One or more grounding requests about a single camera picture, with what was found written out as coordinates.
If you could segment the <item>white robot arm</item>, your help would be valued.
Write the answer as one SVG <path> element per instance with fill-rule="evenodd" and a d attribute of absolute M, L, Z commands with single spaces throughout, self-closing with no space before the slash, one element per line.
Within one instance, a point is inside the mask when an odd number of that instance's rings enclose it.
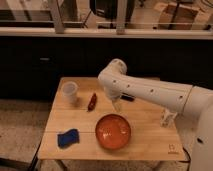
<path fill-rule="evenodd" d="M 123 94 L 149 101 L 198 119 L 189 171 L 213 171 L 213 90 L 189 84 L 136 78 L 127 66 L 113 59 L 98 75 L 106 96 L 115 101 Z"/>

